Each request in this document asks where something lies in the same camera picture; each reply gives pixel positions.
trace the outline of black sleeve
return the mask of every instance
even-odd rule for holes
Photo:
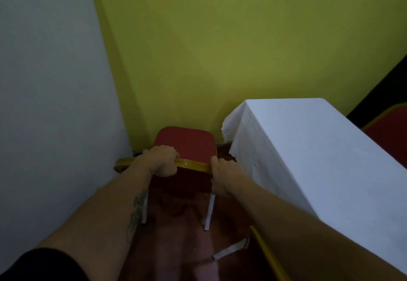
[[[2,275],[0,281],[89,281],[83,269],[66,253],[38,248],[24,253]]]

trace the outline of white tablecloth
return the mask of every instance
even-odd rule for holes
[[[260,186],[407,273],[407,170],[327,101],[247,100],[222,133]]]

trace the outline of green wall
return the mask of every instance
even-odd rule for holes
[[[407,53],[407,0],[94,0],[134,149],[211,131],[245,99],[322,97],[343,114]]]

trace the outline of tattoo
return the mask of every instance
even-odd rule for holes
[[[140,195],[137,195],[133,201],[133,207],[135,211],[130,215],[130,222],[127,226],[127,242],[131,243],[133,240],[133,235],[135,233],[135,229],[137,228],[138,221],[141,216],[141,210],[144,203],[144,199],[146,197],[147,190],[144,190]]]

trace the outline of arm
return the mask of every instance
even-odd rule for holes
[[[56,248],[69,254],[91,281],[116,281],[129,251],[151,176],[174,175],[178,156],[174,148],[168,146],[145,150],[37,248]]]
[[[213,192],[235,196],[293,280],[407,280],[316,217],[258,186],[234,161],[212,157]]]

